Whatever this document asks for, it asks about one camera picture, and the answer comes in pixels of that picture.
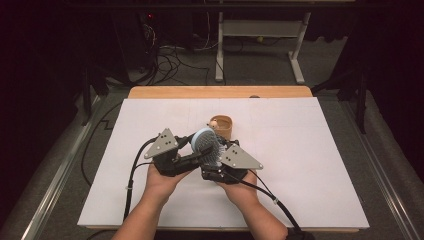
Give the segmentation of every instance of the silver bracket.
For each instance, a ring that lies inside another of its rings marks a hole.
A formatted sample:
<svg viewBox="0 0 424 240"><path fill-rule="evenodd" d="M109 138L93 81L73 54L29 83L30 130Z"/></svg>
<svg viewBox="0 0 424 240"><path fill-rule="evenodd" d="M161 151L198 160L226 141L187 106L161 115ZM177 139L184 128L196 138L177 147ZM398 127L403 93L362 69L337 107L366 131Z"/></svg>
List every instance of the silver bracket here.
<svg viewBox="0 0 424 240"><path fill-rule="evenodd" d="M150 149L147 150L147 153L144 154L144 159L156 157L157 155L168 152L177 147L178 142L172 134L171 130L169 128L165 128L165 130L159 134L158 138L150 147Z"/></svg>
<svg viewBox="0 0 424 240"><path fill-rule="evenodd" d="M263 169L263 165L260 162L237 144L231 145L219 159L223 164L235 169Z"/></svg>

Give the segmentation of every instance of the cable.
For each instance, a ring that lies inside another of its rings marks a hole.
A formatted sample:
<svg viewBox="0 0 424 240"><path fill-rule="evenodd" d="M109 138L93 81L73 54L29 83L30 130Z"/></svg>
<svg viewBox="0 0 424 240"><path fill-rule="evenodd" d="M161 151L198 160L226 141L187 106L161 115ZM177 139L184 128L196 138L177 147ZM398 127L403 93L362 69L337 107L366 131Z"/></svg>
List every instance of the cable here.
<svg viewBox="0 0 424 240"><path fill-rule="evenodd" d="M258 187L258 186L256 186L256 185L254 185L254 184L251 184L251 183L249 183L249 182L246 182L246 181L244 181L244 180L242 180L242 179L238 179L238 178L234 177L233 175L231 175L231 174L229 174L229 173L227 173L227 172L224 172L224 174L225 174L225 175L227 175L227 176L229 176L229 177L231 177L231 178L233 178L234 180L236 180L236 181L238 181L238 182L240 182L240 183L242 183L242 184L244 184L244 185L246 185L246 186L249 186L249 187L251 187L251 188L254 188L254 189L256 189L256 190L258 190L258 191L260 191L260 192L264 193L264 194L265 194L265 195L267 195L268 197L270 197L270 198L272 199L272 201L274 201L274 203L276 203L276 204L280 207L280 209L281 209L281 210L283 210L284 214L286 214L287 218L288 218L288 219L290 220L290 222L293 224L294 231L295 231L295 232L297 232L297 233L302 232L302 229L301 229L301 228L299 227L299 225L297 224L297 222L296 222L296 220L294 219L293 215L291 215L291 213L290 213L290 212L289 212L289 210L286 208L286 206L284 206L284 204L283 204L282 202L280 202L280 200L278 200L278 198L277 198L277 197L275 197L272 193L267 192L267 191L265 191L264 189L262 189L262 188L260 188L260 187Z"/></svg>
<svg viewBox="0 0 424 240"><path fill-rule="evenodd" d="M137 168L138 168L138 167L140 167L140 166L143 166L143 165L150 165L150 164L153 164L153 162L140 163L140 164L138 164L137 166L135 166L135 169L137 169Z"/></svg>
<svg viewBox="0 0 424 240"><path fill-rule="evenodd" d="M254 171L252 171L252 169L249 169L249 171L250 171L251 173L253 173L253 175L255 175L255 176L256 176L256 178L257 178L257 179L259 179L259 181L261 181L262 185L264 185L264 187L266 188L266 190L268 190L268 192L269 192L271 195L275 196L275 195L271 192L271 190L269 190L269 188L266 186L266 184L264 183L264 181L262 181L262 179L258 176L258 174L256 174Z"/></svg>
<svg viewBox="0 0 424 240"><path fill-rule="evenodd" d="M106 123L106 126L105 126L105 128L104 128L104 130L112 130L113 129L113 127L108 127L109 126L109 120L105 120L104 118L110 113L110 112L112 112L116 107L118 107L119 105L121 105L122 104L122 102L120 102L120 103L118 103L118 104L116 104L116 105L114 105L111 109L109 109L109 111L107 111L103 116L102 116L102 118L100 119L100 121L96 124L96 126L94 127L94 129L93 129L93 131L91 132L91 135L90 135L90 137L88 138L88 141L87 141L87 145L85 145L85 148L84 148L84 152L83 152L83 154L82 154L82 157L81 157L81 164L80 164L80 167L81 167L81 173L82 173L82 176L84 177L84 180L85 180L85 182L88 184L88 186L90 186L91 187L91 185L92 185L92 183L90 182L90 180L88 180L88 177L87 177L87 174L85 173L85 170L84 170L84 160L85 160L85 155L87 154L87 150L88 150L88 146L90 145L90 142L91 142L91 139L93 138L93 136L94 136L94 133L96 132L96 130L97 130L97 128L99 127L99 125L100 125L100 123Z"/></svg>
<svg viewBox="0 0 424 240"><path fill-rule="evenodd" d="M143 146L141 146L140 150L138 150L137 156L134 159L134 163L133 166L131 168L131 173L130 173L130 178L128 180L128 186L127 186L127 200L126 200L126 204L125 204L125 211L124 211L124 220L125 218L127 218L129 212L130 212L130 207L131 207L131 198L132 198L132 188L133 188L133 183L134 183L134 172L137 169L137 162L138 159L140 158L141 153L144 151L144 149L147 147L147 145L154 143L156 141L157 137L152 138L150 140L148 140L147 142L145 142L143 144Z"/></svg>
<svg viewBox="0 0 424 240"><path fill-rule="evenodd" d="M189 65L189 64L184 63L179 58L179 56L178 56L178 52L177 52L177 47L176 46L172 46L172 47L171 46L162 46L162 47L160 47L160 49L162 49L162 50L164 50L164 49L170 49L171 50L171 52L169 52L169 53L166 53L166 54L165 53L162 53L162 54L159 54L158 55L158 57L163 57L163 58L166 59L166 61L161 62L158 65L160 66L160 65L162 65L164 63L168 63L170 65L170 69L168 69L168 70L161 70L161 69L159 69L159 73L161 73L161 74L163 74L165 76L162 77L162 79L157 80L156 82L152 82L151 83L152 85L157 85L157 84L162 83L164 81L167 81L169 79L173 79L173 80L175 80L177 82L180 82L180 83L182 83L184 85L188 85L188 84L186 84L184 82L181 82L180 80L177 80L177 79L174 78L174 76L176 76L177 73L178 73L179 67L182 65L182 66L193 68L193 69L206 70L206 74L205 74L205 85L207 86L207 79L208 79L209 70L210 70L209 68L207 68L207 67L196 67L196 66L192 66L192 65Z"/></svg>

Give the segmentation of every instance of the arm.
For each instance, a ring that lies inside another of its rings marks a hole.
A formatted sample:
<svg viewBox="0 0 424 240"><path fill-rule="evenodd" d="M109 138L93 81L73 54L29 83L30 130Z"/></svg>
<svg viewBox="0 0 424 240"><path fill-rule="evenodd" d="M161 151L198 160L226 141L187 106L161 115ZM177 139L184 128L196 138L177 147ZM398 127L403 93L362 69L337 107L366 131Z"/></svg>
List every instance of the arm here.
<svg viewBox="0 0 424 240"><path fill-rule="evenodd" d="M256 185L256 176L251 172L248 172L243 180ZM259 202L256 189L241 183L234 185L218 184L225 190L230 201L243 214L244 220L255 239L286 239L287 227Z"/></svg>
<svg viewBox="0 0 424 240"><path fill-rule="evenodd" d="M153 239L163 206L174 192L177 184L189 173L166 177L160 175L156 167L150 164L146 187L140 202L131 211L112 239Z"/></svg>

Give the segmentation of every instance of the white board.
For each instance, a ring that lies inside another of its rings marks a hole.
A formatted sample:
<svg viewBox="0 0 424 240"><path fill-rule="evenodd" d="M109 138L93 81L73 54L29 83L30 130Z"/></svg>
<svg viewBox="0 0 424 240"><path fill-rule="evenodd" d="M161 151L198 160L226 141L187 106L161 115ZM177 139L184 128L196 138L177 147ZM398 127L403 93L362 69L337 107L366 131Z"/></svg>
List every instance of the white board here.
<svg viewBox="0 0 424 240"><path fill-rule="evenodd" d="M119 227L129 174L141 145L165 128L188 136L206 127L214 115L232 118L232 140L238 139L264 165L258 175L302 228L369 227L316 98L126 99L78 225ZM190 144L179 153L192 153ZM141 197L146 172L147 166L135 172L131 209ZM292 226L271 199L258 195L266 208ZM227 229L246 224L224 191L203 180L197 169L178 185L159 227Z"/></svg>

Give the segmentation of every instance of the white table leg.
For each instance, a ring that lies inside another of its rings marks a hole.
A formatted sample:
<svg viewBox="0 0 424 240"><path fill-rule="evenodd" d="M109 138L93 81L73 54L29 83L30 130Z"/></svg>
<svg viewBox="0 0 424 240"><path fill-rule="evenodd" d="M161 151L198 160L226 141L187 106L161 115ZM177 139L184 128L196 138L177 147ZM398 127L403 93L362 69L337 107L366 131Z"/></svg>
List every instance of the white table leg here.
<svg viewBox="0 0 424 240"><path fill-rule="evenodd" d="M223 13L219 13L218 22L218 52L216 54L215 81L222 82L224 80L224 52L222 51L223 41Z"/></svg>
<svg viewBox="0 0 424 240"><path fill-rule="evenodd" d="M310 16L311 16L311 13L305 13L302 26L299 29L296 49L294 50L294 52L290 51L288 53L297 84L305 84L305 79L303 78L302 71L300 70L299 62L297 61L297 56L299 55L300 47L302 46L303 38L305 37L305 32L306 32L306 28L308 27Z"/></svg>

